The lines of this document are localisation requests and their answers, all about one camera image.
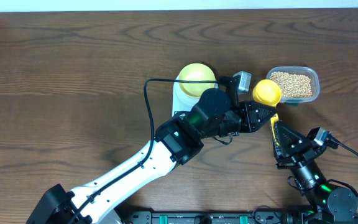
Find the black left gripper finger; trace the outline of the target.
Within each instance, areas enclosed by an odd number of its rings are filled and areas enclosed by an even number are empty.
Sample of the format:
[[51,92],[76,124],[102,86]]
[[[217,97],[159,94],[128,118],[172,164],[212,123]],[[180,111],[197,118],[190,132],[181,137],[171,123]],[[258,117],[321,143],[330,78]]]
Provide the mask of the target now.
[[258,131],[261,127],[263,127],[265,124],[270,124],[270,118],[266,119],[253,119],[250,122],[250,131],[252,133]]
[[255,112],[260,120],[266,120],[272,118],[277,113],[277,109],[274,106],[255,102]]

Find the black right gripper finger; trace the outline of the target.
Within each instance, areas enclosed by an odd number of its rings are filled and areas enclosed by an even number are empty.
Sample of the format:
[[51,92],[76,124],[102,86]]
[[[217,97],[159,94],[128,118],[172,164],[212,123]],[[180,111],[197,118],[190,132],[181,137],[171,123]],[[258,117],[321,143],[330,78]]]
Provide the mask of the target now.
[[279,134],[277,125],[273,125],[273,150],[276,159],[280,159],[283,157],[282,148],[280,146]]
[[312,147],[311,141],[283,121],[274,124],[275,139],[282,153],[297,153]]

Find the yellow measuring scoop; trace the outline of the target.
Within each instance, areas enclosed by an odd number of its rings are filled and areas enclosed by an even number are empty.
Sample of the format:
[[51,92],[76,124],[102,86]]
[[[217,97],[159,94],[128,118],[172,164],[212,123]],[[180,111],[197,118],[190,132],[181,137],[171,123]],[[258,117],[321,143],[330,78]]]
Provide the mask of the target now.
[[[276,108],[277,104],[281,101],[282,90],[274,81],[265,79],[256,84],[252,91],[252,96],[256,102]],[[279,145],[275,134],[275,123],[277,121],[279,121],[279,117],[278,114],[275,113],[270,119],[270,129],[272,132],[274,146]]]

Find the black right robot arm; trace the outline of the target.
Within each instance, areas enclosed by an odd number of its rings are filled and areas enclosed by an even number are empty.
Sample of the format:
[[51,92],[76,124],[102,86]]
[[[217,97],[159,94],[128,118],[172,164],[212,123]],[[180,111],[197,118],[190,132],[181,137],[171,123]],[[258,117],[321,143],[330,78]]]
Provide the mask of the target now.
[[294,188],[306,197],[312,211],[303,223],[358,223],[358,193],[351,185],[326,179],[316,163],[327,148],[337,149],[330,131],[314,128],[305,136],[283,121],[272,126],[273,151],[278,169],[292,173]]

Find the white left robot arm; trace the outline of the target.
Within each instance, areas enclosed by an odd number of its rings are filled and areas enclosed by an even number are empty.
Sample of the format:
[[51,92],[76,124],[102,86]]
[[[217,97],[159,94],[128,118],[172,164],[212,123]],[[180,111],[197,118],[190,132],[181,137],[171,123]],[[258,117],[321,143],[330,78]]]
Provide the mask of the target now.
[[60,184],[47,190],[28,223],[100,223],[121,202],[187,163],[203,148],[202,139],[237,133],[253,133],[275,113],[279,98],[253,94],[239,101],[237,93],[217,88],[188,100],[173,92],[173,116],[152,129],[151,140],[136,154],[87,184],[65,191]]

